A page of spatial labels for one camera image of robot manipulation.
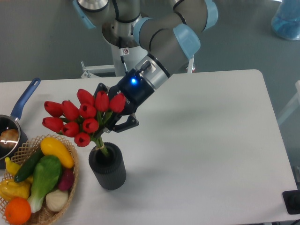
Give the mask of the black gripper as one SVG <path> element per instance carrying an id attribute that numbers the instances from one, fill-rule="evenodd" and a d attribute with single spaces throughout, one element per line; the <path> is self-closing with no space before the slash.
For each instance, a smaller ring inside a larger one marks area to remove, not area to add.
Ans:
<path id="1" fill-rule="evenodd" d="M 131 69 L 116 85 L 111 88 L 103 83 L 99 83 L 94 92 L 94 98 L 100 91 L 108 94 L 111 100 L 118 93 L 122 93 L 126 98 L 126 104 L 120 114 L 116 114 L 103 128 L 103 133 L 120 133 L 128 129 L 137 127 L 139 121 L 135 116 L 137 108 L 154 93 L 154 89 L 147 81 L 139 75 L 135 69 Z M 122 117 L 127 115 L 126 121 L 118 123 Z"/>

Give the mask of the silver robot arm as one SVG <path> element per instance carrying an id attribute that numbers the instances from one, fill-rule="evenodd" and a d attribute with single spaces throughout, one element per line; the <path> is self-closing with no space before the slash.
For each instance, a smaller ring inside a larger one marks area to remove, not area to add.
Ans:
<path id="1" fill-rule="evenodd" d="M 211 0 L 172 0 L 172 13 L 144 17 L 137 0 L 75 0 L 73 6 L 88 28 L 101 27 L 115 49 L 114 68 L 121 80 L 112 87 L 99 84 L 109 98 L 119 93 L 125 108 L 113 113 L 97 135 L 122 132 L 137 126 L 137 108 L 185 64 L 192 65 L 201 43 L 197 32 L 214 26 L 218 9 Z"/>

